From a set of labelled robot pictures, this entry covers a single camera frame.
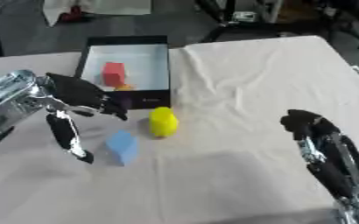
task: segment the gray floor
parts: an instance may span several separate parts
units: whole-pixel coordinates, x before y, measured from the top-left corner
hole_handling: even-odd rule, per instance
[[[193,0],[153,0],[151,15],[99,17],[86,24],[54,27],[46,25],[42,3],[43,0],[15,0],[5,8],[0,16],[0,36],[6,55],[80,51],[87,37],[109,35],[163,34],[168,36],[170,47],[180,47],[196,43],[215,26],[212,19],[194,9]],[[268,36],[246,33],[226,35],[222,40],[254,38]],[[356,40],[339,34],[334,47],[348,63],[359,66]]]

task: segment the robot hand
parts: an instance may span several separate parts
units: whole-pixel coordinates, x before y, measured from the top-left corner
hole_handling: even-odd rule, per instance
[[[47,85],[49,93],[55,99],[71,106],[70,110],[76,114],[92,116],[92,113],[81,110],[82,108],[90,108],[102,114],[117,116],[124,121],[128,119],[123,99],[109,95],[86,80],[55,73],[47,73],[46,75],[51,82],[50,85]]]
[[[46,75],[49,79],[45,79],[45,83],[41,85],[52,96],[51,103],[48,103],[47,107],[50,114],[46,120],[55,139],[66,152],[73,154],[81,161],[93,163],[94,156],[82,149],[78,130],[67,111],[71,110],[82,116],[93,116],[93,112],[98,111],[126,121],[127,110],[123,102],[86,80],[54,73]]]
[[[338,221],[359,224],[359,151],[328,119],[291,109],[281,124],[297,142],[307,169],[335,198]]]
[[[280,123],[285,126],[285,130],[293,133],[295,141],[340,133],[327,118],[305,110],[289,109],[288,115],[283,116]]]

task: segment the blue cube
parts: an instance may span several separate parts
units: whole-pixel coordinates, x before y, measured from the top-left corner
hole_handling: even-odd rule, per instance
[[[137,155],[136,138],[124,130],[120,130],[108,138],[106,144],[114,152],[120,165],[128,164]]]

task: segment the yellow object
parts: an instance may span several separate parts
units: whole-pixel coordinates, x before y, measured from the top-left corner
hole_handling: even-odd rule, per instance
[[[155,137],[168,137],[178,128],[178,119],[170,108],[155,108],[150,113],[150,132]]]

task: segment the white tablecloth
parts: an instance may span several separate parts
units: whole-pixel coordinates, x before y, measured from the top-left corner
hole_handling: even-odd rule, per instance
[[[72,74],[79,53],[0,59],[0,75]],[[74,115],[95,163],[55,143],[40,111],[0,143],[0,223],[333,223],[332,198],[279,124],[288,109],[332,120],[359,147],[359,75],[322,39],[275,38],[171,50],[178,132],[156,140],[148,111],[128,122]],[[117,130],[139,155],[115,166]]]

